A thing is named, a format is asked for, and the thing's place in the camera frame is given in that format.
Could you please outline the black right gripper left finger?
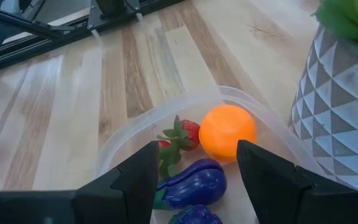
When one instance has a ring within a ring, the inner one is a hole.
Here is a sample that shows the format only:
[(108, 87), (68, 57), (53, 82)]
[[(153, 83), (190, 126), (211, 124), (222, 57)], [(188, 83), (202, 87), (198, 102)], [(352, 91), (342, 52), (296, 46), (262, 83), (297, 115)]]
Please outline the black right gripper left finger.
[(75, 190), (0, 192), (0, 223), (149, 223), (158, 142)]

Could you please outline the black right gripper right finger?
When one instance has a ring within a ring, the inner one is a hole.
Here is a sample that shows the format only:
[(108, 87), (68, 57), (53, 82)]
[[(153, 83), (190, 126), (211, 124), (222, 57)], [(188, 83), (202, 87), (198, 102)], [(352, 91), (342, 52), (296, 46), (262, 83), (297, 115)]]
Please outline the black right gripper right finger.
[(238, 142), (237, 161), (260, 223), (358, 224), (358, 190), (246, 140)]

